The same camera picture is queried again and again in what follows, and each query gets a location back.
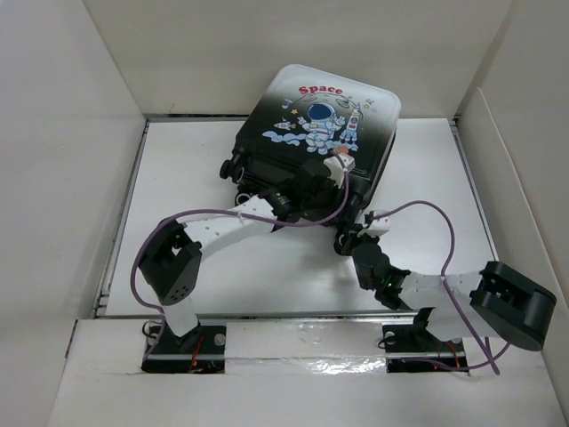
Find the black suitcase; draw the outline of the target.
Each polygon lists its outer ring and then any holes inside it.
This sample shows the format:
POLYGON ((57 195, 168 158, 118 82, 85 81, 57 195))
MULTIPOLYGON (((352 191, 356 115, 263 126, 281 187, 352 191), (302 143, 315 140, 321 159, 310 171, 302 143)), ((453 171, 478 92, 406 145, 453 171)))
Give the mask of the black suitcase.
POLYGON ((349 192, 322 183, 321 198, 344 210, 329 225, 337 230, 334 250, 348 254, 360 229, 357 217, 369 206, 396 138, 401 101, 392 92, 315 68, 283 67, 236 134, 220 177, 237 185, 240 205, 262 191, 283 186, 307 162, 334 153, 354 158, 349 192))

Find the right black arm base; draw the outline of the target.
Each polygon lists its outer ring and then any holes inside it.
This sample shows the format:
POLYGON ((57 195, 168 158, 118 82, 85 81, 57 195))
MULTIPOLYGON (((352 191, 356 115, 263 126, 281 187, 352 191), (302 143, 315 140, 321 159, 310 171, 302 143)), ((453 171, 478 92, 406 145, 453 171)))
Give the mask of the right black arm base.
POLYGON ((378 348, 385 351, 389 374, 451 372, 468 362, 463 342, 440 342, 412 325, 385 325, 378 348))

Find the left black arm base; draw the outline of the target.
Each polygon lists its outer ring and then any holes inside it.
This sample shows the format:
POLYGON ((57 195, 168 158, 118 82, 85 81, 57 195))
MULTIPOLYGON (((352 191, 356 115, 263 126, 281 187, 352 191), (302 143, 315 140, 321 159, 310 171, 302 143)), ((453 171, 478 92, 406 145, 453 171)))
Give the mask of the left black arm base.
POLYGON ((187 349, 176 343, 175 337, 166 329, 160 339, 156 322, 143 326, 146 347, 140 369, 148 374, 223 374, 225 372, 225 325, 203 325, 199 336, 187 349))

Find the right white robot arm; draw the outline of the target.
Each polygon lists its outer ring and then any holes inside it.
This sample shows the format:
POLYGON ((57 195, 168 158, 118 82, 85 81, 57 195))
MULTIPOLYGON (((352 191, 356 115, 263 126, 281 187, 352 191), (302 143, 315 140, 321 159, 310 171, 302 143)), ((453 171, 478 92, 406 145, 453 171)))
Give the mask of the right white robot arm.
POLYGON ((399 269, 364 232, 340 234, 334 248, 351 258, 357 282, 384 307, 413 311, 415 346, 430 350, 455 338, 500 337, 522 350, 544 347, 557 298, 503 262, 481 270, 427 275, 399 269))

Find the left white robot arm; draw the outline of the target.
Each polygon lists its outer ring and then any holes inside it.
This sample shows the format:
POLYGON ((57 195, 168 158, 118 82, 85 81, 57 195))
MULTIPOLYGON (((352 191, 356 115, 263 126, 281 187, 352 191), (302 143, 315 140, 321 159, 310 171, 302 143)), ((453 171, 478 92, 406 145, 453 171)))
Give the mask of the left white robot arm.
POLYGON ((161 220, 136 253, 129 277, 135 301, 160 317, 154 343, 167 334, 176 351, 195 351, 202 327, 190 296, 202 262, 277 229, 335 223, 348 206, 354 165, 349 155, 331 154, 233 208, 193 209, 161 220))

